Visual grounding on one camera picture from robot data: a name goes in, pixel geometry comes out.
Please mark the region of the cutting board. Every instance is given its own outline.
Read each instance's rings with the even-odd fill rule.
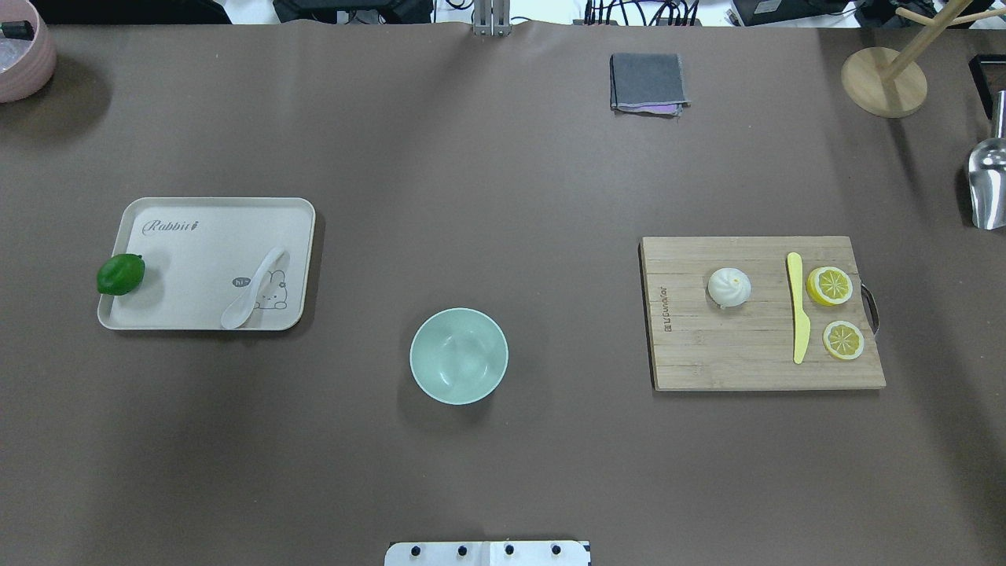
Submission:
[[[811,320],[804,363],[793,362],[793,304],[786,254],[803,255],[801,290]],[[859,297],[859,268],[844,235],[644,237],[641,244],[653,384],[657,391],[795,391],[879,389],[886,385]],[[835,265],[849,273],[848,303],[824,307],[807,295],[807,274]],[[744,305],[720,309],[706,293],[709,275],[734,266],[751,280]],[[824,329],[859,328],[866,344],[853,361],[833,358]]]

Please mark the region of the wooden stand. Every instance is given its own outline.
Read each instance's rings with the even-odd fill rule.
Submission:
[[[998,15],[998,10],[957,18],[971,0],[951,0],[930,19],[910,17],[903,8],[896,13],[926,25],[904,50],[867,47],[856,51],[842,65],[842,86],[863,110],[883,118],[903,118],[918,110],[926,101],[926,74],[915,63],[921,54],[948,26]]]

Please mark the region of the lime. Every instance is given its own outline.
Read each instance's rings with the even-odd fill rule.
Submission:
[[[855,360],[863,353],[863,334],[852,323],[836,321],[824,330],[824,348],[839,360]]]
[[[807,295],[823,306],[842,305],[852,299],[852,279],[837,266],[819,266],[807,275]]]
[[[140,286],[146,269],[147,265],[141,255],[112,255],[98,269],[98,293],[105,296],[125,296]]]

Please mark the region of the yellow knife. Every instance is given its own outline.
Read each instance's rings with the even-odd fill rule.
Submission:
[[[790,293],[793,295],[793,362],[803,364],[807,343],[811,340],[811,319],[804,313],[804,259],[800,253],[787,253],[786,271],[790,275]]]

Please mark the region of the lemon slice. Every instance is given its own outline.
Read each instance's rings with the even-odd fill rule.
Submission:
[[[824,330],[824,348],[839,360],[855,360],[863,353],[863,334],[852,323],[836,321]]]
[[[807,295],[823,306],[842,305],[852,299],[852,279],[837,266],[819,266],[807,275]]]

